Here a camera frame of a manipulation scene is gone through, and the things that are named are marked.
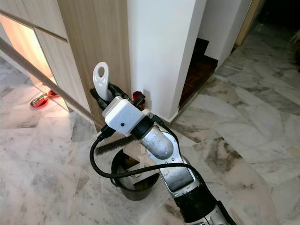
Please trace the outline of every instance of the marble floor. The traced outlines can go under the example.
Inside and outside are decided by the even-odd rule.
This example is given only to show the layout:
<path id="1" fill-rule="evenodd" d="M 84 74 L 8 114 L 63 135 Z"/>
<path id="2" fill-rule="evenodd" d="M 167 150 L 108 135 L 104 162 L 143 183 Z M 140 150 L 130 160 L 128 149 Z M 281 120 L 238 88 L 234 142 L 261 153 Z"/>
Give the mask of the marble floor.
<path id="1" fill-rule="evenodd" d="M 258 25 L 172 128 L 181 153 L 239 225 L 300 224 L 300 74 L 292 33 Z M 127 200 L 90 165 L 96 131 L 0 58 L 0 224 L 181 225 L 162 181 Z M 118 150 L 96 159 L 110 171 Z"/>

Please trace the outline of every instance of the white wall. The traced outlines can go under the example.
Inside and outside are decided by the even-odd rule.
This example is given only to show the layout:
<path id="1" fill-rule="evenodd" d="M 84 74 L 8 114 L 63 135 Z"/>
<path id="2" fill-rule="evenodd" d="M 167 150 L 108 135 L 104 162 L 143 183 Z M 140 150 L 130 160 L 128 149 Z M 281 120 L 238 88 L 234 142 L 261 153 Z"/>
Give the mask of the white wall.
<path id="1" fill-rule="evenodd" d="M 207 1 L 198 37 L 208 40 L 205 55 L 219 60 L 229 56 L 252 0 Z"/>
<path id="2" fill-rule="evenodd" d="M 128 0 L 131 89 L 168 120 L 177 113 L 206 0 Z"/>

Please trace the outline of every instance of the black bucket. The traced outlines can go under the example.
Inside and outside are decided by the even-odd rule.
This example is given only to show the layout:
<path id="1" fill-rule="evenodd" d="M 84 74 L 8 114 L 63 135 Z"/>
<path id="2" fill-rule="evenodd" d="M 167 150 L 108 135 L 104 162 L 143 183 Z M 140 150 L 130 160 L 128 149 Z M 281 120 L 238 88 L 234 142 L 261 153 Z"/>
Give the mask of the black bucket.
<path id="1" fill-rule="evenodd" d="M 117 173 L 119 166 L 122 166 L 124 170 L 128 169 L 125 163 L 126 159 L 129 159 L 129 156 L 123 153 L 123 150 L 120 150 L 112 160 L 112 173 Z M 153 185 L 157 182 L 158 178 L 159 178 L 159 173 L 156 173 L 144 179 L 143 181 L 146 180 L 148 182 L 148 186 L 141 190 L 132 190 L 125 187 L 123 184 L 121 184 L 120 179 L 118 178 L 111 179 L 111 182 L 113 183 L 114 186 L 120 187 L 121 192 L 126 198 L 132 201 L 139 201 L 144 199 L 150 194 L 151 189 Z"/>

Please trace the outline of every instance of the white handle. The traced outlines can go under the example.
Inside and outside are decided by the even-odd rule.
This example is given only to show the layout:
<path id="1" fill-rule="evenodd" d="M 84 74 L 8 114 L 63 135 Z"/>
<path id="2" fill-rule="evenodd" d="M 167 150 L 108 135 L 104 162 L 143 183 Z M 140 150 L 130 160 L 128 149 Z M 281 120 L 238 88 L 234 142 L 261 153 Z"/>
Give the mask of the white handle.
<path id="1" fill-rule="evenodd" d="M 104 69 L 104 74 L 100 77 L 100 69 Z M 108 87 L 108 80 L 109 80 L 109 70 L 108 65 L 106 62 L 98 63 L 93 72 L 93 82 L 95 89 L 98 95 L 105 101 L 111 101 L 113 99 L 112 93 L 107 89 Z"/>

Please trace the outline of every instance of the robotic arm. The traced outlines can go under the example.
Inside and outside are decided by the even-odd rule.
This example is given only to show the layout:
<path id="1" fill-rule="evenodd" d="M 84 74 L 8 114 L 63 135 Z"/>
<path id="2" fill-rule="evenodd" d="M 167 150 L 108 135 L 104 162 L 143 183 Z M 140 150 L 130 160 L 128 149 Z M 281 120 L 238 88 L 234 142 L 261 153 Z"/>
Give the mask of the robotic arm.
<path id="1" fill-rule="evenodd" d="M 102 88 L 99 91 L 93 88 L 90 92 L 103 110 L 102 115 L 106 122 L 90 153 L 91 164 L 97 173 L 108 178 L 120 178 L 159 169 L 186 224 L 235 225 L 222 203 L 217 201 L 208 190 L 199 172 L 189 165 L 188 161 L 180 154 L 176 135 L 164 125 L 158 116 L 151 115 L 148 110 L 141 111 L 139 109 L 138 104 L 145 98 L 143 94 L 136 101 L 132 101 L 126 93 L 111 83 L 107 84 L 106 90 Z M 159 126 L 162 126 L 167 132 L 161 131 Z M 156 166 L 121 174 L 101 171 L 94 160 L 95 147 L 115 131 L 126 136 L 132 135 L 139 140 L 148 150 L 147 154 Z"/>

